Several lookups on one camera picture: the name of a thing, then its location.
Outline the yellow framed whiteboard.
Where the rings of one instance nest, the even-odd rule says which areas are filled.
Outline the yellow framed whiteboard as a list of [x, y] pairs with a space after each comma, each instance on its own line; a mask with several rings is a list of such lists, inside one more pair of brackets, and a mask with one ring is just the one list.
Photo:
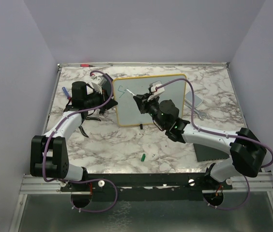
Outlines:
[[[134, 94], [145, 94], [149, 92], [151, 83], [161, 81], [162, 84], [179, 78], [187, 78], [185, 74], [167, 74], [156, 76], [126, 77], [113, 80], [114, 99], [118, 102], [116, 114], [118, 125], [138, 126], [140, 124], [152, 124], [152, 118], [149, 114], [141, 114], [133, 96], [126, 91], [129, 89]], [[183, 116], [184, 98], [186, 91], [186, 81], [177, 81], [165, 87], [164, 93], [159, 101], [172, 100], [179, 109], [179, 116]]]

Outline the black multitool pliers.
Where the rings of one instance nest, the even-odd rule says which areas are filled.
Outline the black multitool pliers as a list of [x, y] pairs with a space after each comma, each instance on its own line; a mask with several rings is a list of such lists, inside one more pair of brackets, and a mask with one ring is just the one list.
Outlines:
[[89, 137], [87, 135], [87, 133], [85, 132], [83, 126], [88, 126], [89, 124], [91, 124], [94, 121], [95, 122], [101, 122], [101, 119], [99, 117], [96, 117], [96, 116], [87, 116], [87, 117], [85, 117], [84, 122], [78, 127], [79, 132], [81, 133], [81, 135], [83, 135], [86, 138]]

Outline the black box front right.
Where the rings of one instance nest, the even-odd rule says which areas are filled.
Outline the black box front right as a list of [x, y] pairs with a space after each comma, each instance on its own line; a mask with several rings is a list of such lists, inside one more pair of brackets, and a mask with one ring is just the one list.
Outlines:
[[213, 160], [226, 160], [229, 154], [215, 148], [207, 147], [204, 145], [193, 144], [197, 162], [213, 161]]

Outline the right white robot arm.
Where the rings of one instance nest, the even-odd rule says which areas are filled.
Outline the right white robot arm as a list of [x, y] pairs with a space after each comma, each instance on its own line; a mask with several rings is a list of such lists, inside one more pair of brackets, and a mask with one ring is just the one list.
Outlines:
[[230, 157], [212, 164], [204, 176], [204, 184], [215, 189], [226, 179], [237, 175], [254, 178], [262, 168], [266, 149], [248, 128], [239, 131], [202, 129], [179, 117], [172, 100], [159, 101], [150, 93], [133, 96], [142, 114], [149, 114], [159, 130], [174, 142], [203, 145], [227, 153]]

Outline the red marker on rail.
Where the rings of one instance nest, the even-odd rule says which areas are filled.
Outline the red marker on rail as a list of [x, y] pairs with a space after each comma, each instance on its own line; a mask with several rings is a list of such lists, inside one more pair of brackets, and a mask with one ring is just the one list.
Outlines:
[[90, 64], [80, 64], [80, 67], [95, 67], [94, 65], [90, 65]]

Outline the silver wrench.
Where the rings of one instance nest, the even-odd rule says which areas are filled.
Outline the silver wrench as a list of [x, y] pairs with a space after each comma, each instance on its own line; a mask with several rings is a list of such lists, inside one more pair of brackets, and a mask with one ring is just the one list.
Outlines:
[[[188, 102], [187, 100], [184, 101], [184, 104], [189, 108], [189, 109], [193, 109], [192, 105], [190, 102]], [[205, 112], [202, 112], [196, 108], [194, 108], [194, 113], [198, 116], [198, 118], [200, 120], [204, 120], [205, 118], [208, 119], [208, 115]]]

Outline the blue handled cutters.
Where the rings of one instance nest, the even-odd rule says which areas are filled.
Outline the blue handled cutters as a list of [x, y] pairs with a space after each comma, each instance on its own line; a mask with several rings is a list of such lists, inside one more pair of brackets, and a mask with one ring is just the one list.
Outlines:
[[99, 114], [100, 114], [100, 115], [104, 115], [104, 113], [105, 113], [105, 109], [101, 109], [101, 110], [99, 111]]

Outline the white whiteboard eraser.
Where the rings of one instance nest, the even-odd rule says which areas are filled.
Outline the white whiteboard eraser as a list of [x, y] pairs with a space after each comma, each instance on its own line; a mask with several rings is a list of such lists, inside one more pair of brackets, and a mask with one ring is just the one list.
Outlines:
[[[191, 91], [187, 92], [186, 95], [185, 95], [185, 102], [192, 105], [192, 103], [193, 103], [193, 99], [192, 98], [193, 98], [192, 97], [192, 92]], [[195, 99], [195, 101], [194, 101], [194, 107], [198, 107], [199, 105], [201, 105], [203, 103], [203, 99], [200, 98], [196, 94], [194, 94], [194, 99]]]

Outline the aluminium table frame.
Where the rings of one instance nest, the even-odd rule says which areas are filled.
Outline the aluminium table frame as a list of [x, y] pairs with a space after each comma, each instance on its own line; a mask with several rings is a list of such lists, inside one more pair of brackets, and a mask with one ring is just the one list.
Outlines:
[[[208, 115], [203, 124], [215, 128], [234, 128], [246, 125], [242, 109], [226, 63], [160, 64], [160, 63], [95, 63], [95, 67], [114, 78], [184, 73], [194, 90], [203, 99], [199, 107]], [[154, 138], [143, 147], [143, 132], [119, 129], [111, 136], [110, 144], [130, 146], [129, 156], [146, 153], [149, 164], [142, 166], [133, 160], [112, 168], [102, 167], [102, 157], [88, 158], [72, 154], [73, 164], [86, 164], [93, 172], [145, 173], [200, 172], [205, 162], [197, 162], [193, 148], [180, 152], [173, 143]], [[225, 192], [221, 210], [205, 202], [175, 201], [119, 201], [104, 213], [77, 212], [70, 204], [70, 194], [60, 193], [57, 183], [44, 183], [40, 178], [23, 177], [18, 207], [11, 225], [13, 232], [273, 232], [273, 177], [263, 172], [265, 180], [243, 178], [237, 187]]]

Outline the blue red screwdriver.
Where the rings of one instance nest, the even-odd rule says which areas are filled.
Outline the blue red screwdriver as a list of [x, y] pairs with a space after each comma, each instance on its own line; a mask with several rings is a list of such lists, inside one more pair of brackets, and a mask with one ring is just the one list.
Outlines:
[[63, 93], [65, 94], [66, 98], [67, 98], [68, 100], [70, 100], [70, 99], [71, 99], [71, 95], [69, 94], [69, 92], [68, 92], [68, 90], [66, 89], [66, 87], [62, 87], [62, 91], [63, 91]]

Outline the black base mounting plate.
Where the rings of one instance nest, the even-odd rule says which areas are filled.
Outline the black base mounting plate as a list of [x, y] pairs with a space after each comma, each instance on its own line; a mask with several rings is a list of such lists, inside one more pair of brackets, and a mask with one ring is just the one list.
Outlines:
[[202, 201], [203, 191], [214, 193], [219, 187], [231, 190], [226, 182], [219, 183], [210, 180], [204, 173], [175, 173], [175, 174], [89, 174], [92, 191], [88, 184], [68, 183], [61, 188], [64, 193], [89, 195], [94, 201], [110, 202], [115, 198], [113, 186], [105, 182], [98, 186], [98, 180], [109, 180], [115, 184], [118, 191], [118, 201]]

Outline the green marker cap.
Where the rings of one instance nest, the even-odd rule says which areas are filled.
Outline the green marker cap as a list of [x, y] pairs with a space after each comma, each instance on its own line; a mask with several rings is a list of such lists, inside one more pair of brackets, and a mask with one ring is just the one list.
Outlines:
[[141, 162], [144, 162], [145, 158], [146, 158], [146, 154], [143, 153], [143, 155], [142, 155], [142, 157], [141, 157]]

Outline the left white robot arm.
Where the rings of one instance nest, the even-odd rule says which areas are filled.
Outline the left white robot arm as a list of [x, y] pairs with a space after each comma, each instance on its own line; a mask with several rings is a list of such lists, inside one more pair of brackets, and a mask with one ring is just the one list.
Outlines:
[[72, 83], [72, 94], [68, 96], [61, 119], [44, 135], [36, 135], [31, 140], [30, 174], [42, 177], [46, 182], [56, 179], [71, 181], [77, 190], [88, 186], [87, 169], [70, 164], [67, 141], [76, 129], [84, 133], [82, 123], [91, 120], [91, 111], [102, 113], [115, 107], [112, 78], [102, 71], [90, 73], [91, 82]]

